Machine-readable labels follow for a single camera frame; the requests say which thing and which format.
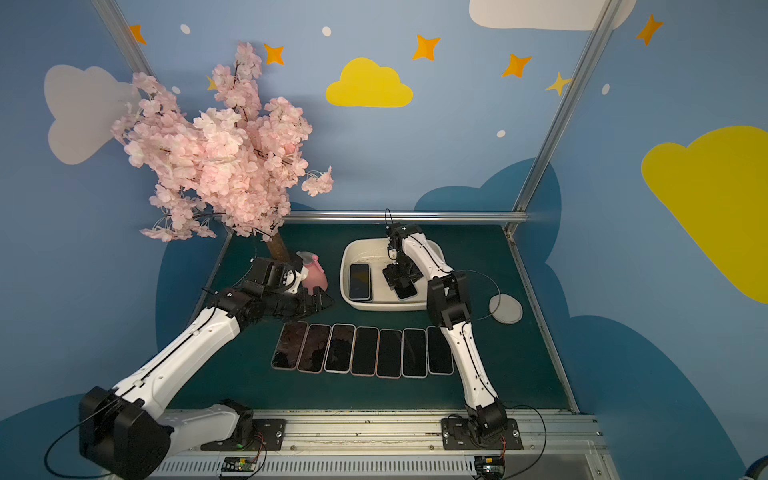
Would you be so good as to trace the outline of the white plastic storage box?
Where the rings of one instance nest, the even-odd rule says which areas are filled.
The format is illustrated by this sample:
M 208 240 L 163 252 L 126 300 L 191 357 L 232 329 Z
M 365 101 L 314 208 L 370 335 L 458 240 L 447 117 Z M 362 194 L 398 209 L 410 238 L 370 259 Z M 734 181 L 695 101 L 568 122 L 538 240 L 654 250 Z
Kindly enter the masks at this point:
M 452 268 L 445 262 L 439 245 L 427 240 L 423 233 L 417 233 L 415 240 L 405 241 L 405 252 L 416 255 L 416 267 L 427 267 L 428 272 L 414 282 L 416 294 L 406 299 L 400 299 L 393 289 L 390 289 L 383 270 L 393 263 L 388 254 L 389 240 L 387 238 L 362 239 L 347 245 L 342 256 L 340 270 L 340 291 L 342 298 L 353 308 L 362 311 L 404 312 L 426 309 L 427 283 L 434 276 L 442 277 Z M 352 264 L 368 264 L 371 271 L 370 290 L 372 299 L 369 301 L 353 300 L 350 294 L 350 267 Z

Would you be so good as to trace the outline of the pink back phone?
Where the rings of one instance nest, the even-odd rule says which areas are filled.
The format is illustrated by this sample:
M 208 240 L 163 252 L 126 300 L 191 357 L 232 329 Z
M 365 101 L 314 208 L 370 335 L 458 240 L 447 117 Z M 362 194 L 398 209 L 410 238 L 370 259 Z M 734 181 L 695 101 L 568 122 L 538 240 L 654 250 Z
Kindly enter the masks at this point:
M 308 327 L 305 321 L 291 321 L 283 325 L 271 360 L 273 369 L 296 369 Z

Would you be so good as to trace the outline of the white case phone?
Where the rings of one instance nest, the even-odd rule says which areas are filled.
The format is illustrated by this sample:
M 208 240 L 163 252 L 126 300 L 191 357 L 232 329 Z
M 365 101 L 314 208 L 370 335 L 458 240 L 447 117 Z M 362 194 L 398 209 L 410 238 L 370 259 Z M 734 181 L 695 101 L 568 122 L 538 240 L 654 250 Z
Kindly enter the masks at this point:
M 331 328 L 324 370 L 346 374 L 350 371 L 356 327 L 351 324 L 335 324 Z

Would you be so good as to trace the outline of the pink case phone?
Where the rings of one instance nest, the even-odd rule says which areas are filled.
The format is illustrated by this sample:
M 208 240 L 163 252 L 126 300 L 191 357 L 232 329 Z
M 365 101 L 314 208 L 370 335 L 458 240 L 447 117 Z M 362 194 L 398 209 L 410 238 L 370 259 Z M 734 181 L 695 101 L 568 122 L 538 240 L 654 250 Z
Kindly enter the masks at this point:
M 402 332 L 382 329 L 379 331 L 376 376 L 398 379 L 402 375 Z
M 350 369 L 352 375 L 372 377 L 376 374 L 378 340 L 378 328 L 357 328 Z

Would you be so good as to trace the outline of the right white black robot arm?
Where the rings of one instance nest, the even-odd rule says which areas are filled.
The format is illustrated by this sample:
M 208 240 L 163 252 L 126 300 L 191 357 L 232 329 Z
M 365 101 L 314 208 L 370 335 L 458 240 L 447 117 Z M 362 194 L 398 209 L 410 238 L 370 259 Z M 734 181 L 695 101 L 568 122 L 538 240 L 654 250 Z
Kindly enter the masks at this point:
M 426 311 L 449 345 L 461 378 L 470 431 L 477 442 L 502 435 L 508 425 L 505 406 L 492 387 L 474 340 L 466 274 L 451 268 L 428 244 L 417 225 L 386 227 L 392 261 L 383 269 L 390 289 L 400 299 L 415 294 L 415 282 L 426 280 Z

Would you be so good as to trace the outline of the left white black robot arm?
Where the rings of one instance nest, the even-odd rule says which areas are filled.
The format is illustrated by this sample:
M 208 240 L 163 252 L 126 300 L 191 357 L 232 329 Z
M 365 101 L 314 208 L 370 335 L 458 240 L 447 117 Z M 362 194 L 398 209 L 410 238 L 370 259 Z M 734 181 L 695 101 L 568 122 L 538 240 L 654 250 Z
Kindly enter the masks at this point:
M 85 459 L 122 479 L 145 479 L 169 456 L 206 444 L 250 447 L 257 438 L 250 409 L 232 400 L 185 414 L 166 409 L 223 346 L 269 316 L 301 320 L 334 303 L 304 284 L 305 267 L 253 260 L 236 286 L 215 293 L 210 307 L 162 351 L 111 389 L 95 387 L 80 401 L 78 447 Z

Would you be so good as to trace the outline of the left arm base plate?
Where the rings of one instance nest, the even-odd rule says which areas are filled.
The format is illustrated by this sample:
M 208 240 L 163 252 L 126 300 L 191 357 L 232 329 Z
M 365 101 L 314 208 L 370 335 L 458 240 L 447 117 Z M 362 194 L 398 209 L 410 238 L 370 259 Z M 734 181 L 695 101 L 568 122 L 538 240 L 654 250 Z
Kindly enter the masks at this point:
M 287 421 L 251 417 L 238 421 L 232 435 L 200 446 L 202 451 L 280 451 Z

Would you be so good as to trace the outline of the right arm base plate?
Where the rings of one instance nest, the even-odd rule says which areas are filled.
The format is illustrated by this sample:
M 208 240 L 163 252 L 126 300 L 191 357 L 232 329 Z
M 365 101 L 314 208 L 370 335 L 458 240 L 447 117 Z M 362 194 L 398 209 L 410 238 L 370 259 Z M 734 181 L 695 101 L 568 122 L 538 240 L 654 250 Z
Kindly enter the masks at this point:
M 455 414 L 442 418 L 440 427 L 443 448 L 448 451 L 502 450 L 503 445 L 506 445 L 507 450 L 523 449 L 520 429 L 515 419 L 509 419 L 504 429 L 485 435 L 481 435 L 468 418 Z

